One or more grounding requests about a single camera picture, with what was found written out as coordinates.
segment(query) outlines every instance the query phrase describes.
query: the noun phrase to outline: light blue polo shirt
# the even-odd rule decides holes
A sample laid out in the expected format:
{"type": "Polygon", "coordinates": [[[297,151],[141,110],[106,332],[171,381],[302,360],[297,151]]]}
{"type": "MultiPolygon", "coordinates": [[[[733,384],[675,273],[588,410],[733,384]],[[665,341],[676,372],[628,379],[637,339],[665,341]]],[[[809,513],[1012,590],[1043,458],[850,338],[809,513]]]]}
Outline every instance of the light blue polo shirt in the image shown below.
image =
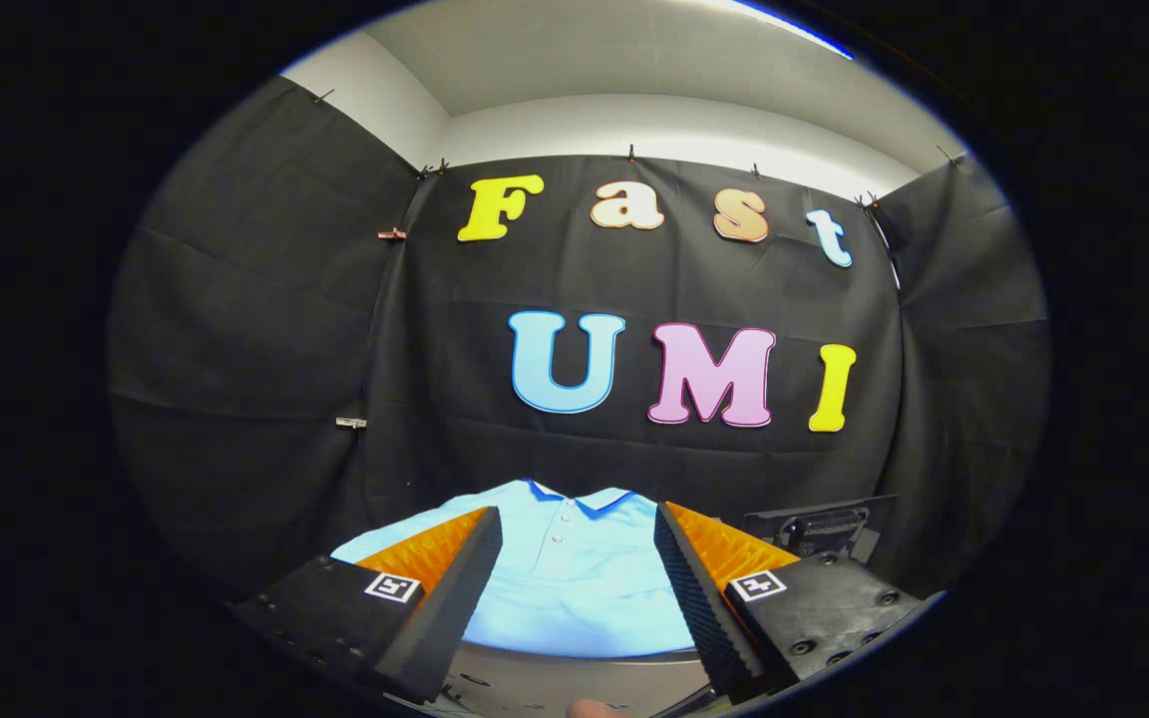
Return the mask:
{"type": "Polygon", "coordinates": [[[631,491],[566,499],[510,481],[365,532],[332,557],[356,563],[483,505],[499,509],[502,548],[464,641],[566,658],[694,648],[655,548],[655,502],[631,491]]]}

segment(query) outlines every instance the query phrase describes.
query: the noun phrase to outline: black fabric backdrop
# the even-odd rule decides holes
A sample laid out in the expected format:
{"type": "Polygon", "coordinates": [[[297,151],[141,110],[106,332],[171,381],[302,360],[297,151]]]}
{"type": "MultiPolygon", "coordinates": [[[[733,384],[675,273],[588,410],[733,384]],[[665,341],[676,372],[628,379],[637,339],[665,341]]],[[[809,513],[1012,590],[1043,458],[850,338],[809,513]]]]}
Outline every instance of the black fabric backdrop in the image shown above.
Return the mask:
{"type": "Polygon", "coordinates": [[[453,495],[533,477],[566,495],[625,487],[737,524],[749,510],[870,495],[897,408],[897,299],[885,246],[862,209],[807,187],[692,162],[533,157],[453,168],[429,179],[423,209],[388,273],[363,472],[383,524],[453,495]],[[538,173],[504,238],[456,241],[479,178],[538,173]],[[593,191],[641,182],[658,195],[661,227],[608,229],[589,218],[593,191]],[[724,187],[756,191],[771,236],[731,241],[712,227],[724,187]],[[845,227],[851,268],[836,268],[804,219],[828,210],[845,227]],[[565,318],[555,380],[586,371],[583,314],[618,314],[615,386],[588,412],[538,412],[511,387],[508,317],[543,309],[565,318]],[[696,415],[676,426],[647,417],[658,399],[664,322],[696,324],[719,358],[735,331],[774,332],[765,427],[696,415]],[[845,415],[834,434],[808,431],[824,343],[851,346],[845,415]]]}
{"type": "Polygon", "coordinates": [[[179,161],[109,316],[119,453],[165,540],[226,594],[367,525],[348,461],[367,345],[418,172],[275,77],[179,161]]]}
{"type": "Polygon", "coordinates": [[[969,155],[872,209],[902,298],[903,394],[881,494],[905,495],[872,569],[938,590],[1002,528],[1048,410],[1043,286],[1009,201],[969,155]]]}
{"type": "Polygon", "coordinates": [[[988,273],[1018,257],[1016,225],[986,213],[1000,201],[977,171],[949,190],[934,172],[881,199],[900,299],[885,242],[853,201],[707,164],[588,155],[452,167],[421,182],[313,99],[273,78],[211,129],[147,209],[110,314],[109,389],[129,472],[168,540],[229,595],[370,527],[523,477],[566,495],[626,487],[734,524],[749,510],[900,492],[876,568],[928,593],[1020,487],[1040,418],[1021,399],[1039,391],[1030,369],[1043,360],[1023,349],[1041,346],[1035,324],[1017,335],[963,326],[1013,322],[1040,287],[1027,299],[1033,286],[1012,283],[1034,269],[988,273]],[[504,219],[504,238],[456,241],[472,182],[527,173],[546,187],[504,219]],[[622,180],[657,192],[661,227],[592,222],[593,191],[622,180]],[[717,236],[724,187],[765,200],[768,239],[717,236]],[[816,208],[845,227],[851,268],[818,246],[804,219],[816,208]],[[377,239],[392,226],[407,240],[377,239]],[[961,237],[970,249],[943,248],[961,237]],[[564,385],[586,369],[578,317],[625,318],[602,404],[548,414],[516,396],[507,318],[523,309],[565,318],[553,365],[564,385]],[[769,426],[650,422],[662,379],[653,331],[664,322],[696,324],[717,358],[739,329],[774,332],[769,426]],[[858,355],[847,423],[812,433],[818,349],[830,342],[858,355]],[[356,415],[364,432],[334,427],[356,415]]]}

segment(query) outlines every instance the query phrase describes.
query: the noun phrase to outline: blue letter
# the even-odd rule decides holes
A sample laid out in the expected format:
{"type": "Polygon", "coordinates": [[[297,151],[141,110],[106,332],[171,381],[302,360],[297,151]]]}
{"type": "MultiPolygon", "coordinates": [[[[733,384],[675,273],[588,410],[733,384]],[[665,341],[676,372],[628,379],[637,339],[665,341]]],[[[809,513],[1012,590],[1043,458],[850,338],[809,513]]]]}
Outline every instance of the blue letter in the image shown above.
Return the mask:
{"type": "Polygon", "coordinates": [[[840,224],[831,222],[831,215],[827,214],[826,209],[815,209],[812,213],[807,213],[805,218],[810,219],[810,223],[818,229],[818,241],[820,241],[822,250],[831,260],[831,263],[838,268],[848,268],[854,263],[849,252],[840,248],[840,240],[835,239],[845,236],[843,229],[840,227],[840,224]]]}
{"type": "Polygon", "coordinates": [[[565,319],[553,312],[516,312],[508,326],[517,333],[511,352],[511,387],[526,404],[540,412],[587,412],[610,396],[615,380],[615,337],[624,331],[624,317],[588,314],[578,327],[587,332],[587,377],[576,387],[553,381],[553,340],[565,319]]]}

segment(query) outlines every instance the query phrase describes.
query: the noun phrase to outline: letter m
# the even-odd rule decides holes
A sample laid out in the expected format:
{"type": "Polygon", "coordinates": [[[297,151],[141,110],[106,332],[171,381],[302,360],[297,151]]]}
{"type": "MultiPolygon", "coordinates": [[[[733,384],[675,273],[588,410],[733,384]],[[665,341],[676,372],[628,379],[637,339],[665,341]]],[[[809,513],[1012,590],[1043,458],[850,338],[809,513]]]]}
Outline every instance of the letter m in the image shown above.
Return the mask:
{"type": "Polygon", "coordinates": [[[707,342],[693,324],[658,324],[655,339],[662,342],[662,389],[658,403],[650,408],[650,419],[661,424],[680,424],[689,418],[684,404],[684,391],[699,418],[708,422],[720,408],[726,394],[730,408],[722,419],[732,427],[763,427],[770,423],[765,406],[770,371],[770,350],[774,332],[757,329],[739,330],[719,364],[712,362],[707,342]]]}

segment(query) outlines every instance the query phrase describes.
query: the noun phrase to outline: letter i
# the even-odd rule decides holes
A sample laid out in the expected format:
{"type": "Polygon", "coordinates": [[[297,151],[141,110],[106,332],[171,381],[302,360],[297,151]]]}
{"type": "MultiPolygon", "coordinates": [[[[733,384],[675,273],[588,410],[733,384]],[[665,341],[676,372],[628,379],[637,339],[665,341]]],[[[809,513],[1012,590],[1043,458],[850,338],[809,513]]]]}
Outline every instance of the letter i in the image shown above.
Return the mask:
{"type": "Polygon", "coordinates": [[[849,383],[849,368],[858,358],[850,347],[843,343],[827,343],[818,350],[822,357],[822,396],[818,396],[818,410],[810,417],[811,432],[839,432],[845,426],[845,415],[840,410],[845,406],[845,386],[849,383]]]}

